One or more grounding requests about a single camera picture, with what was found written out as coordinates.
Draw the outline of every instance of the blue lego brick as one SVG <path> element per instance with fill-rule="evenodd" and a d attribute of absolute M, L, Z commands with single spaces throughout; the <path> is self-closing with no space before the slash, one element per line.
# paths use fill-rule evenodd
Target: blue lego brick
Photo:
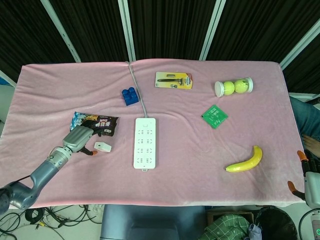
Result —
<path fill-rule="evenodd" d="M 129 87 L 128 90 L 127 89 L 122 90 L 122 95 L 125 101 L 125 105 L 127 106 L 139 102 L 139 98 L 137 96 L 136 90 L 133 87 Z"/>

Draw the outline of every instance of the power strip socket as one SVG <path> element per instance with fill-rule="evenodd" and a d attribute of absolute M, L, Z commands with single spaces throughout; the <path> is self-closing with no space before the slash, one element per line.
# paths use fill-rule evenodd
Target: power strip socket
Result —
<path fill-rule="evenodd" d="M 135 120 L 133 167 L 143 172 L 156 167 L 156 119 Z"/>

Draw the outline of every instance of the white cable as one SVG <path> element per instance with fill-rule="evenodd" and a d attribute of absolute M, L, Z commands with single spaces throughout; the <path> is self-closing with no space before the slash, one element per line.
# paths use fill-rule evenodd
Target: white cable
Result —
<path fill-rule="evenodd" d="M 130 63 L 129 63 L 128 61 L 126 61 L 126 63 L 127 63 L 128 66 L 129 66 L 129 70 L 130 70 L 132 79 L 133 79 L 133 81 L 134 81 L 134 85 L 135 85 L 135 87 L 136 87 L 137 94 L 138 94 L 138 96 L 139 96 L 139 98 L 140 98 L 140 101 L 141 101 L 142 108 L 143 108 L 143 112 L 144 112 L 144 117 L 147 118 L 148 115 L 147 115 L 146 106 L 145 106 L 145 104 L 144 104 L 144 101 L 142 100 L 142 95 L 140 94 L 140 89 L 139 89 L 139 87 L 138 87 L 138 83 L 137 83 L 136 77 L 135 77 L 135 75 L 134 75 L 134 71 L 132 70 Z"/>

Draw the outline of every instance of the black curtain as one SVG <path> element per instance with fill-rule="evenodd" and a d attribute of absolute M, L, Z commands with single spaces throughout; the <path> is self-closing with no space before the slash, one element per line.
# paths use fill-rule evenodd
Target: black curtain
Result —
<path fill-rule="evenodd" d="M 82 62 L 128 60 L 117 0 L 50 0 Z"/>
<path fill-rule="evenodd" d="M 207 60 L 280 63 L 320 18 L 320 0 L 227 0 Z"/>
<path fill-rule="evenodd" d="M 320 94 L 320 35 L 284 70 L 289 92 Z"/>
<path fill-rule="evenodd" d="M 136 59 L 198 60 L 214 0 L 129 0 Z"/>
<path fill-rule="evenodd" d="M 17 82 L 22 65 L 72 62 L 39 0 L 0 0 L 1 71 Z"/>

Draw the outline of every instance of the robotic arm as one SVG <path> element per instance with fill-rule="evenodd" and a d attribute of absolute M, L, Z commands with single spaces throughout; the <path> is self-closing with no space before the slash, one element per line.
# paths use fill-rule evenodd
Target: robotic arm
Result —
<path fill-rule="evenodd" d="M 30 174 L 33 187 L 14 181 L 0 188 L 0 214 L 5 213 L 10 205 L 25 210 L 31 207 L 37 200 L 41 190 L 68 162 L 71 155 L 83 152 L 87 155 L 95 155 L 97 151 L 89 151 L 86 143 L 94 134 L 101 135 L 99 130 L 92 128 L 95 121 L 87 120 L 82 125 L 76 126 L 63 139 L 63 147 L 57 147 L 36 170 Z"/>

